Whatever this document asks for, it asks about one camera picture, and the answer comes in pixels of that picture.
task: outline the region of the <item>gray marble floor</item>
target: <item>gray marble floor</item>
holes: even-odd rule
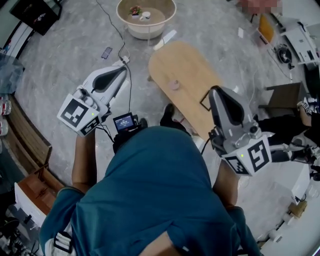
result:
[[[123,24],[115,12],[118,1],[99,1],[121,30]],[[265,104],[270,98],[270,92],[264,87],[290,83],[287,66],[279,64],[284,75],[269,56],[267,47],[255,41],[253,32],[256,26],[233,3],[176,0],[176,4],[176,15],[164,33],[175,29],[177,35],[172,40],[182,40],[198,48],[220,75],[223,85],[236,89],[247,98],[254,113],[258,112],[258,104]],[[239,27],[244,30],[243,38],[238,37]],[[127,31],[124,35],[131,55],[131,111],[147,118],[150,126],[157,125],[169,100],[156,84],[146,79],[153,49],[146,41],[133,38]],[[50,170],[66,184],[71,183],[76,134],[58,121],[57,113],[66,95],[82,84],[92,71],[118,60],[121,46],[119,35],[95,0],[65,0],[60,20],[45,36],[34,34],[20,57],[26,69],[16,97],[34,125],[52,144]],[[113,48],[107,60],[101,58],[106,47]],[[303,80],[300,66],[291,73],[293,82]],[[127,87],[112,105],[114,116],[128,111],[128,99]],[[106,124],[114,136],[116,130],[112,117]],[[96,155],[100,180],[114,155],[112,143],[100,130],[97,131]],[[204,159],[214,181],[219,159],[209,146]],[[272,165],[270,171],[251,178],[248,186],[244,184],[239,189],[238,204],[243,207],[256,238],[273,229],[288,206],[273,185],[275,171],[277,165]]]

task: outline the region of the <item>teal t-shirt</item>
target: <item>teal t-shirt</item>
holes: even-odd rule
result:
[[[47,240],[71,222],[78,256],[137,256],[163,232],[184,255],[261,255],[243,210],[227,211],[206,164],[184,132],[142,130],[123,145],[103,180],[85,195],[62,189],[40,232]]]

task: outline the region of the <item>camera screen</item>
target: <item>camera screen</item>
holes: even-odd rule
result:
[[[116,129],[118,131],[124,130],[134,125],[134,121],[132,120],[132,117],[130,115],[122,117],[121,119],[115,120],[114,122],[115,122]]]

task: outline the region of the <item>white strap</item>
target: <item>white strap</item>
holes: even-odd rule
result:
[[[77,256],[75,247],[72,245],[70,222],[63,232],[58,233],[55,238],[51,238],[45,243],[44,251],[46,256]]]

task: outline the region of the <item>bottle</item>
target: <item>bottle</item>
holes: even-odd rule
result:
[[[0,113],[2,116],[9,115],[11,113],[11,101],[10,100],[0,100]]]
[[[8,134],[9,125],[8,121],[3,119],[0,121],[0,136],[5,136]]]
[[[8,99],[8,94],[0,93],[0,101],[7,101]]]

